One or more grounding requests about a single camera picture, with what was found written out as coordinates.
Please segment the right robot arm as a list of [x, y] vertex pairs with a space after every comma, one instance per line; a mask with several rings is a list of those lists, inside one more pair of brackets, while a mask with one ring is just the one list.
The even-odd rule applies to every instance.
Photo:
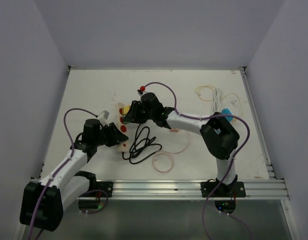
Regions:
[[232, 159], [240, 136], [225, 117], [208, 120], [182, 117], [173, 107], [163, 106], [157, 96], [149, 92], [140, 100], [132, 101], [129, 110], [123, 114], [123, 122], [144, 124], [149, 120], [161, 128], [181, 129], [202, 136], [208, 151], [216, 158], [217, 192], [228, 196], [234, 191], [237, 174]]

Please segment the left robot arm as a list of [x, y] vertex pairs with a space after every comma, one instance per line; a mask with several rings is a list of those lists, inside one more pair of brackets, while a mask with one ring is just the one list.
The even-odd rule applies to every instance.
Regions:
[[83, 132], [71, 145], [65, 159], [46, 177], [26, 185], [20, 223], [53, 232], [64, 211], [76, 198], [93, 196], [99, 190], [95, 174], [82, 171], [100, 146], [113, 147], [128, 140], [114, 123], [85, 121]]

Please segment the beige power strip red sockets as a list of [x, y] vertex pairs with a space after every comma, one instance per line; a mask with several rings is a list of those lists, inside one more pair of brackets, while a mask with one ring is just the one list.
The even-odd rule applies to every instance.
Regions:
[[[127, 127], [123, 123], [123, 110], [124, 110], [125, 105], [121, 102], [118, 102], [114, 106], [114, 113], [115, 113], [115, 124], [118, 128], [118, 130], [126, 135], [127, 132]], [[129, 141], [125, 140], [122, 143], [118, 144], [117, 150], [120, 153], [125, 153], [129, 150]]]

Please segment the yellow adapter plug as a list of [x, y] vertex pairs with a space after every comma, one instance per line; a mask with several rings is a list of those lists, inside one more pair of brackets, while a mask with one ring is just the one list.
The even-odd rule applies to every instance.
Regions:
[[121, 115], [125, 116], [128, 113], [129, 110], [130, 110], [130, 106], [129, 105], [125, 105], [125, 106], [119, 108], [119, 113]]

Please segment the pink USB charger with cable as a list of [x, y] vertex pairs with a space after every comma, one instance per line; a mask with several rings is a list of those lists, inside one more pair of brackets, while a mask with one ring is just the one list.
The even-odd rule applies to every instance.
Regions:
[[177, 133], [177, 132], [179, 132], [179, 129], [177, 129], [177, 128], [171, 128], [171, 129], [170, 129], [170, 132], [171, 132], [171, 133]]

